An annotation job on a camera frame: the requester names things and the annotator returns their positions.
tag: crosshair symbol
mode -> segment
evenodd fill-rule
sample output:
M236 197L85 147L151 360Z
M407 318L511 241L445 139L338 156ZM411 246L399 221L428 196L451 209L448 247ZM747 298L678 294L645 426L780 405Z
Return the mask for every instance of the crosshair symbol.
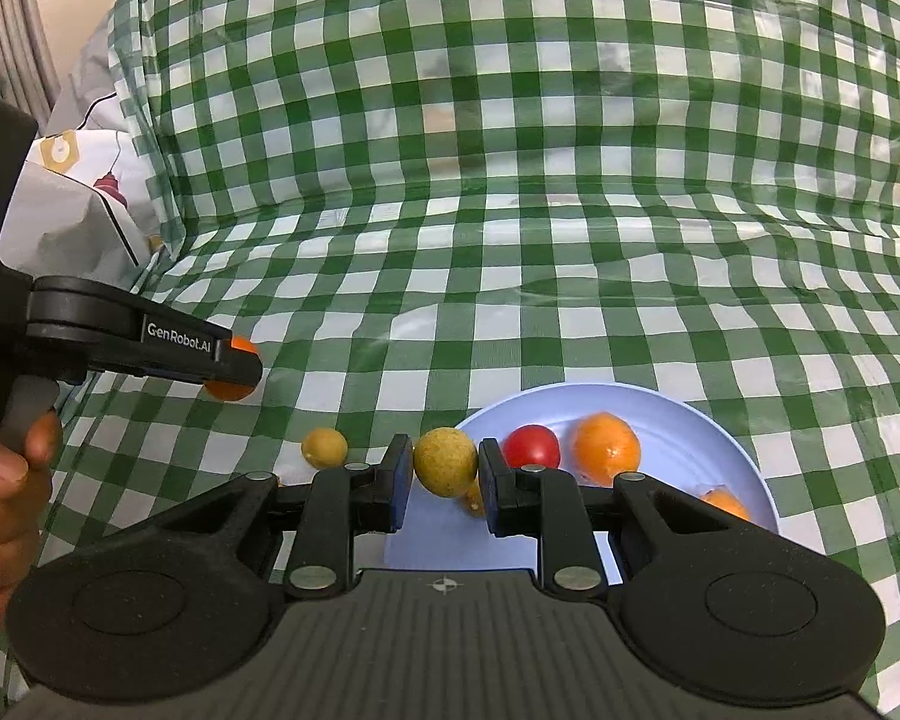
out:
M446 576L444 574L437 581L435 581L434 584L431 584L430 586L434 590L436 590L438 593L442 594L445 597L448 592L452 592L453 590L456 590L458 587L461 586L461 584L454 579L450 579L449 576Z

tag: yellow-green fruit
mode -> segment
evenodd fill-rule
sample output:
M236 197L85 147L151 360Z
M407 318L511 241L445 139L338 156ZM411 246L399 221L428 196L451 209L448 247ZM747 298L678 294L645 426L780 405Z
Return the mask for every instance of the yellow-green fruit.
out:
M416 443L413 470L434 495L457 498L477 475L477 447L462 430L434 428Z
M484 511L484 497L480 495L480 477L477 477L470 483L470 487L463 493L463 507L474 515L474 517L485 517L487 512Z
M346 460L346 439L333 428L316 428L304 437L303 459L317 470L342 466Z

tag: ribbed gray surface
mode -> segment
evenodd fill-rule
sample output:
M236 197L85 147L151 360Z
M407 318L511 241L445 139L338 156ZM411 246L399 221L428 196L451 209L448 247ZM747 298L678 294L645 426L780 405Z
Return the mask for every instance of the ribbed gray surface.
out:
M444 578L456 581L456 589L441 591ZM851 697L804 709L762 710L688 694L646 669L595 605L548 598L525 571L367 571L343 598L291 607L263 650L199 693L147 707L92 707L37 688L7 720L771 716L877 715Z

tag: human hand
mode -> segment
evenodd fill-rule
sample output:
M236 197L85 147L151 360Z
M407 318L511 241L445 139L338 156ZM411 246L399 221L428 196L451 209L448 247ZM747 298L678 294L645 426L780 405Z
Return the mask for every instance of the human hand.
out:
M10 595L36 559L37 522L50 500L60 436L60 420L48 412L26 433L23 456L0 445L0 627Z

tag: light purple plate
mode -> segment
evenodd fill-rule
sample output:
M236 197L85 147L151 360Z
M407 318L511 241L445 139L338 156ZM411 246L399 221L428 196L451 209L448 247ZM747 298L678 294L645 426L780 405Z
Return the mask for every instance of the light purple plate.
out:
M780 532L770 490L743 447L708 416L652 389L612 383L539 386L480 410L458 428L474 442L502 443L521 425L546 425L560 441L560 468L587 484L578 474L570 440L578 420L596 412L610 412L634 428L644 473L693 495L722 485L757 525ZM607 579L618 583L620 572L605 533L597 533L597 546ZM438 498L413 480L403 528L386 537L384 559L388 567L415 570L535 568L536 539L495 538L487 522L471 517L460 502Z

